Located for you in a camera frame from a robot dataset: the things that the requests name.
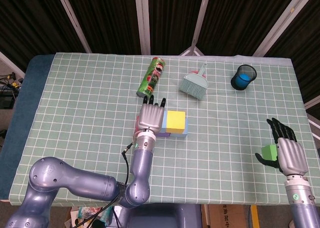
brush handle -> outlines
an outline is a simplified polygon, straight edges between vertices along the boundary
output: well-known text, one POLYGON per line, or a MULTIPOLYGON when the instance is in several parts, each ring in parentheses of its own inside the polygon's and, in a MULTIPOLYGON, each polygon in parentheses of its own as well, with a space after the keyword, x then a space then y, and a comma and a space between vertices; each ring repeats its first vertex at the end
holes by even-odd
POLYGON ((198 75, 202 76, 205 73, 206 68, 207 68, 207 63, 204 63, 201 69, 199 70, 198 75))

dark curtain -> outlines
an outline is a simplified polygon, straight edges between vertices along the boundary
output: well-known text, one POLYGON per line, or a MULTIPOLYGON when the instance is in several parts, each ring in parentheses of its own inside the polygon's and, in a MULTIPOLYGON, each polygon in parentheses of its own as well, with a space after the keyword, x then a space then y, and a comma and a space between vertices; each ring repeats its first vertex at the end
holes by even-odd
POLYGON ((69 0, 93 53, 140 55, 136 0, 69 0))
POLYGON ((180 55, 191 46, 202 0, 149 0, 153 55, 180 55))
POLYGON ((320 0, 308 1, 266 56, 292 60, 304 102, 320 95, 320 0))
POLYGON ((252 56, 291 0, 209 0, 197 47, 211 56, 252 56))
POLYGON ((0 0, 0 51, 26 71, 36 55, 84 52, 60 0, 0 0))
POLYGON ((307 109, 306 112, 312 115, 314 118, 320 120, 320 103, 312 106, 311 108, 307 109))

small green cube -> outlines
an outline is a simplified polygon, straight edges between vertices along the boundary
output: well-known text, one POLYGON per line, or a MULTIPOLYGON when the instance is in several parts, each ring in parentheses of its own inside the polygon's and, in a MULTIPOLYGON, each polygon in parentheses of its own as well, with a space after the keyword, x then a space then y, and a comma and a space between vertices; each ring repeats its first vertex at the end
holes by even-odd
POLYGON ((262 158, 275 161, 277 159, 277 146, 275 144, 266 145, 262 148, 262 158))

green chips can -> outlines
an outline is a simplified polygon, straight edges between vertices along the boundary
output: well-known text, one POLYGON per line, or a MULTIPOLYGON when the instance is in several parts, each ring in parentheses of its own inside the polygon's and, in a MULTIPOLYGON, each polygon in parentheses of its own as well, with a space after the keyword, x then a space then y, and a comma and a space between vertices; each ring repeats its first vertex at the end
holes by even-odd
POLYGON ((151 64, 149 65, 148 70, 145 73, 143 80, 139 86, 139 89, 136 92, 139 97, 144 98, 145 96, 147 96, 148 98, 150 98, 165 65, 166 63, 161 58, 154 57, 152 59, 151 64))

grid pattern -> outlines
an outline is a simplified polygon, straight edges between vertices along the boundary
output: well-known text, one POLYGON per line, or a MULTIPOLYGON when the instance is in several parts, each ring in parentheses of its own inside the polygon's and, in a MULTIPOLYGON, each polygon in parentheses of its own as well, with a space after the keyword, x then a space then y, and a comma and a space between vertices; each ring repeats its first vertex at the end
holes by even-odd
MULTIPOLYGON (((309 182, 316 201, 320 200, 318 155, 294 68, 287 59, 162 58, 166 66, 155 100, 166 97, 169 110, 185 111, 189 133, 186 139, 156 141, 149 202, 287 204, 285 176, 254 156, 274 142, 266 122, 272 117, 295 131, 307 156, 309 182), (246 90, 236 91, 230 80, 244 61, 256 69, 257 78, 246 90), (197 101, 179 92, 178 85, 203 62, 207 63, 208 90, 203 101, 197 101)), ((151 56, 55 55, 11 187, 11 203, 23 201, 32 164, 46 156, 125 180, 121 151, 132 139, 142 104, 136 91, 150 62, 151 56)), ((129 163, 132 152, 127 155, 129 163)), ((56 206, 101 204, 65 188, 54 201, 56 206)))

